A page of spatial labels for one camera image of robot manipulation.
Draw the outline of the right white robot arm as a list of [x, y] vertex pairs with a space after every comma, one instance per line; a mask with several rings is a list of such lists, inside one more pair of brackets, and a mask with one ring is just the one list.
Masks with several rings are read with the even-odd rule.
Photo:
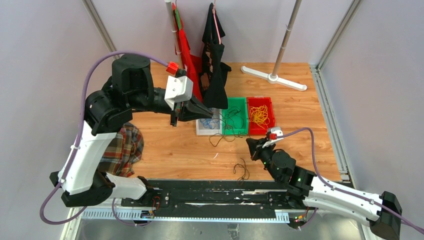
[[385, 240], [398, 240], [402, 207], [389, 191], [369, 193], [333, 182], [296, 165], [284, 150], [276, 150], [267, 138], [247, 138], [250, 158], [261, 161], [264, 170], [287, 191], [286, 203], [294, 209], [304, 205], [349, 217]]

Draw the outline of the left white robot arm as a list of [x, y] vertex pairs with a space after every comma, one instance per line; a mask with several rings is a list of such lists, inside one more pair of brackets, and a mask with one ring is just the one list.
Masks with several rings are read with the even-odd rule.
[[133, 113], [153, 112], [170, 116], [170, 124], [210, 119], [213, 113], [193, 93], [187, 73], [172, 62], [166, 87], [155, 87], [151, 73], [154, 59], [135, 52], [117, 53], [111, 76], [101, 90], [82, 94], [79, 130], [66, 164], [50, 174], [63, 190], [65, 206], [90, 207], [108, 199], [132, 199], [149, 206], [153, 193], [143, 177], [127, 178], [99, 170], [108, 145]]

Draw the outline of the white plastic bin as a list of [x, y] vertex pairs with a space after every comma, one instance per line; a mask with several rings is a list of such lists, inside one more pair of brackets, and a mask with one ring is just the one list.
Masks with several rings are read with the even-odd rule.
[[212, 136], [222, 133], [223, 124], [219, 112], [215, 112], [212, 118], [197, 119], [195, 123], [198, 136]]

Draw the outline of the red plastic bin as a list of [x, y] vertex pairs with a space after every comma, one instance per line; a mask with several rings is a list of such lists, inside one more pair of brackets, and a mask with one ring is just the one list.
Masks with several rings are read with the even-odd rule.
[[265, 135], [276, 125], [270, 97], [247, 97], [248, 134]]

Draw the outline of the green plastic bin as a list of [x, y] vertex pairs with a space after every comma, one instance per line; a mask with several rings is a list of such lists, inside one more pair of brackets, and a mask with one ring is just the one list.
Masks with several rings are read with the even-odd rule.
[[223, 134], [243, 135], [248, 133], [248, 107], [246, 97], [229, 97], [228, 108], [222, 110]]

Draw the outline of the black hanging garment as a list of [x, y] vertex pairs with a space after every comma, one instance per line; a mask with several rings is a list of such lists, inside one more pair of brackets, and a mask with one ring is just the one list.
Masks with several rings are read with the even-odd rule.
[[[225, 32], [216, 14], [221, 39]], [[219, 45], [215, 22], [213, 18], [213, 3], [209, 5], [205, 27], [202, 35], [203, 49], [201, 51], [201, 84], [202, 102], [208, 108], [227, 109], [228, 96], [225, 90], [228, 72], [232, 69], [222, 62], [225, 45]]]

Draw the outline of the red hanging shirt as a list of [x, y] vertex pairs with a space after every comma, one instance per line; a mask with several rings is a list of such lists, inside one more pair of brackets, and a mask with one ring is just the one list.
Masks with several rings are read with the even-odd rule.
[[[177, 8], [175, 3], [172, 3], [173, 10]], [[182, 20], [182, 17], [180, 15], [181, 21], [182, 21], [182, 29], [179, 30], [177, 26], [177, 32], [178, 32], [178, 41], [179, 41], [179, 48], [181, 51], [181, 56], [183, 60], [183, 64], [185, 67], [185, 71], [187, 73], [188, 78], [193, 82], [193, 95], [200, 100], [203, 101], [202, 93], [201, 93], [201, 86], [200, 86], [200, 71], [202, 70], [202, 59], [198, 56], [191, 54], [191, 48], [184, 30], [184, 23]]]

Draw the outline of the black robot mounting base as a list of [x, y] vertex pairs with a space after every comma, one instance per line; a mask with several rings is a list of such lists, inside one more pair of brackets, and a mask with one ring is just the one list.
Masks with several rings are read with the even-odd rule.
[[272, 219], [276, 211], [311, 213], [302, 201], [273, 181], [150, 179], [141, 199], [119, 206], [154, 210], [158, 217], [198, 219]]

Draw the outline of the white rack base foot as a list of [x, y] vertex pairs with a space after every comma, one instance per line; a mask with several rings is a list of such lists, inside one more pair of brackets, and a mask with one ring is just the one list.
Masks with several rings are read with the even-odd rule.
[[285, 86], [294, 90], [302, 91], [302, 92], [308, 89], [308, 87], [305, 84], [293, 82], [285, 78], [281, 78], [278, 75], [272, 75], [271, 73], [261, 72], [246, 66], [242, 66], [240, 70], [244, 74], [248, 74], [250, 76], [266, 80], [270, 84], [278, 84], [278, 85], [282, 85], [282, 86]]

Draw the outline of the plaid flannel shirt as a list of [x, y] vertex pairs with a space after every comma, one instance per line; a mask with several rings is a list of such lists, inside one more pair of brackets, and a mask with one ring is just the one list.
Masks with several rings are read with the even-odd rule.
[[142, 159], [144, 145], [142, 132], [132, 123], [125, 123], [106, 148], [97, 169], [119, 177], [132, 176], [133, 165]]

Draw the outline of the green clothes hanger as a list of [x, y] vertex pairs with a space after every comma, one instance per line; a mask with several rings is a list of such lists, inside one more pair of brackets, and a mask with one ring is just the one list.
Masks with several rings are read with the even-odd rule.
[[181, 30], [183, 28], [183, 23], [182, 23], [179, 11], [177, 8], [175, 8], [173, 11], [174, 11], [177, 27], [179, 30]]

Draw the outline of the pink clothes hanger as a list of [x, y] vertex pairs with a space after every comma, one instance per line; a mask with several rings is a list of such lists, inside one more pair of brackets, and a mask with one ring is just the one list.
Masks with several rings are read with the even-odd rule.
[[216, 34], [217, 34], [217, 38], [218, 38], [218, 44], [221, 45], [222, 44], [222, 40], [221, 40], [220, 28], [219, 28], [219, 24], [218, 24], [218, 20], [217, 20], [217, 14], [216, 14], [216, 0], [214, 0], [212, 4], [213, 4], [213, 6], [212, 6], [212, 14], [213, 14], [213, 20], [214, 20], [214, 24], [215, 24], [215, 28], [216, 28]]

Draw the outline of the left metal rack pole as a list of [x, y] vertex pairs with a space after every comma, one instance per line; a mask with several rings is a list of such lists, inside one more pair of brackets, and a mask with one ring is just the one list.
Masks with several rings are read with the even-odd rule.
[[171, 24], [171, 32], [172, 32], [173, 37], [174, 37], [174, 48], [175, 48], [175, 53], [178, 57], [179, 66], [183, 70], [185, 70], [185, 66], [184, 66], [184, 62], [183, 62], [183, 58], [182, 58], [181, 50], [180, 50], [180, 46], [179, 46], [179, 34], [178, 34], [178, 29], [177, 29], [176, 18], [174, 16], [173, 1], [172, 0], [164, 0], [164, 2], [165, 2], [165, 5], [166, 5], [168, 17], [169, 17], [170, 24]]

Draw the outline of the metal rack pole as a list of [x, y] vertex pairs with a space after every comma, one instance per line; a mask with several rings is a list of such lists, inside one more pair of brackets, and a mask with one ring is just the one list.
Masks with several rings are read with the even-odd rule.
[[280, 68], [280, 64], [282, 62], [284, 53], [286, 51], [286, 47], [287, 47], [287, 44], [288, 44], [288, 41], [289, 41], [289, 38], [290, 38], [290, 35], [291, 35], [291, 32], [292, 32], [292, 29], [293, 29], [295, 20], [297, 18], [298, 12], [300, 10], [301, 3], [302, 3], [302, 0], [296, 0], [295, 3], [294, 3], [293, 10], [291, 12], [291, 16], [290, 16], [289, 22], [288, 22], [288, 24], [286, 26], [286, 30], [285, 30], [285, 33], [284, 33], [284, 37], [283, 37], [283, 40], [282, 40], [280, 49], [279, 49], [279, 52], [278, 52], [278, 55], [277, 55], [277, 58], [276, 58], [276, 61], [275, 61], [273, 70], [271, 72], [271, 77], [273, 79], [276, 79], [277, 78], [277, 73], [278, 73], [278, 70]]
[[175, 53], [178, 57], [179, 66], [183, 70], [185, 70], [185, 66], [184, 66], [184, 62], [183, 62], [183, 58], [182, 58], [181, 50], [180, 50], [180, 46], [179, 46], [179, 34], [178, 34], [178, 29], [177, 29], [176, 18], [174, 16], [173, 1], [172, 0], [164, 0], [164, 2], [165, 2], [165, 5], [166, 5], [168, 17], [169, 17], [170, 24], [171, 24], [171, 32], [172, 32], [173, 37], [174, 37], [174, 48], [175, 48]]

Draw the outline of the right metal rack pole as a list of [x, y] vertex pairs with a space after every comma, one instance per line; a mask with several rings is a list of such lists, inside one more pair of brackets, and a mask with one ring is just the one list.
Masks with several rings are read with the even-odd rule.
[[290, 38], [290, 35], [291, 35], [291, 32], [292, 32], [292, 29], [293, 29], [295, 20], [297, 18], [298, 12], [300, 10], [301, 3], [302, 3], [302, 0], [296, 0], [295, 3], [294, 3], [293, 10], [291, 12], [291, 16], [290, 16], [289, 22], [288, 22], [288, 24], [286, 26], [286, 30], [285, 30], [285, 33], [284, 33], [284, 37], [283, 37], [283, 40], [282, 40], [280, 49], [279, 49], [279, 52], [278, 52], [278, 55], [277, 55], [277, 58], [276, 58], [276, 61], [275, 61], [273, 70], [271, 72], [271, 77], [273, 79], [276, 79], [277, 78], [277, 73], [278, 73], [278, 70], [280, 68], [280, 64], [282, 62], [284, 53], [286, 51], [286, 47], [287, 47], [287, 44], [288, 44], [288, 41], [289, 41], [289, 38]]

